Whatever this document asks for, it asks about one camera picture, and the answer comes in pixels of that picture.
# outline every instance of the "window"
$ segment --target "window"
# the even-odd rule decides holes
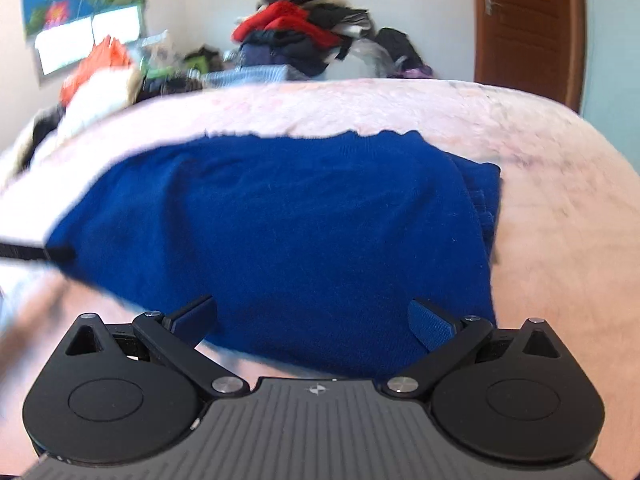
[[[43,30],[35,40],[42,75],[47,76],[84,59],[94,45],[101,43],[106,36],[129,43],[136,41],[141,33],[142,13],[139,6],[110,10]]]

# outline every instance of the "red clothing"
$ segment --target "red clothing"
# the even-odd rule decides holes
[[[306,20],[308,12],[301,7],[280,0],[264,10],[257,12],[242,22],[234,31],[231,38],[242,43],[252,30],[295,30],[308,35],[315,45],[322,49],[333,48],[340,44],[340,38],[328,30],[316,27]]]
[[[123,44],[115,38],[111,39],[111,36],[107,36],[100,45],[94,46],[91,54],[82,60],[75,72],[62,83],[62,89],[60,90],[60,102],[62,105],[69,106],[78,89],[89,81],[95,72],[110,66],[131,66],[131,58]]]

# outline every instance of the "white pillow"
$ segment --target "white pillow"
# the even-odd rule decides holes
[[[123,108],[138,97],[142,73],[135,66],[103,68],[95,72],[74,95],[55,135],[47,137],[33,156],[32,166],[58,149],[64,142],[82,133],[92,124]]]

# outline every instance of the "bed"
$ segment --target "bed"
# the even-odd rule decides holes
[[[0,237],[41,243],[115,161],[203,132],[327,137],[417,129],[432,144],[502,168],[493,254],[498,324],[551,323],[595,384],[606,422],[595,462],[615,479],[640,471],[640,176],[593,127],[555,102],[472,83],[352,80],[244,86],[151,100],[105,120],[0,195]],[[42,266],[0,262],[12,320],[0,336],[0,473],[35,460],[21,405],[82,312],[130,322],[117,298]],[[252,384],[312,371],[198,347]]]

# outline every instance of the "striped fabric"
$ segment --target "striped fabric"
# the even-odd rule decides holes
[[[308,77],[289,65],[245,66],[202,76],[204,88],[225,88],[250,83],[306,81]]]

